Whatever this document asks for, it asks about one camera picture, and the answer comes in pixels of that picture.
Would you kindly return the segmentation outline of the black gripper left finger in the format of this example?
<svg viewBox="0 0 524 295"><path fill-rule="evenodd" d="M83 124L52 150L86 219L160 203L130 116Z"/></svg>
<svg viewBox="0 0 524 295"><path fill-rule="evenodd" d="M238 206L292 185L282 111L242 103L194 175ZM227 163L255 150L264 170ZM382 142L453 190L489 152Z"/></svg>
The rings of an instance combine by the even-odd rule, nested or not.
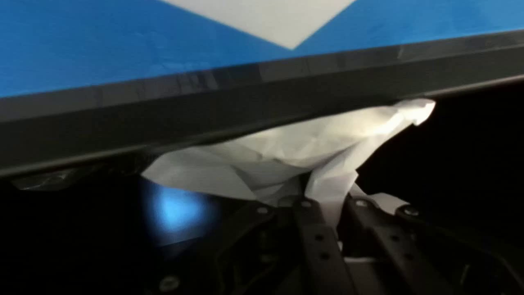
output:
<svg viewBox="0 0 524 295"><path fill-rule="evenodd" d="M151 295L355 295L319 203L248 201L165 258Z"/></svg>

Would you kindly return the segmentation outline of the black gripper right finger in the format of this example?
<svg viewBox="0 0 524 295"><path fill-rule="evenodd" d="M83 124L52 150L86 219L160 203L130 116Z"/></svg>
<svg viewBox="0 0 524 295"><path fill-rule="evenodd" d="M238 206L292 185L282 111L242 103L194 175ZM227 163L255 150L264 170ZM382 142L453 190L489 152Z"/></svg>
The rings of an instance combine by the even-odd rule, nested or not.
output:
<svg viewBox="0 0 524 295"><path fill-rule="evenodd" d="M356 295L524 295L518 247L410 204L346 198L343 255Z"/></svg>

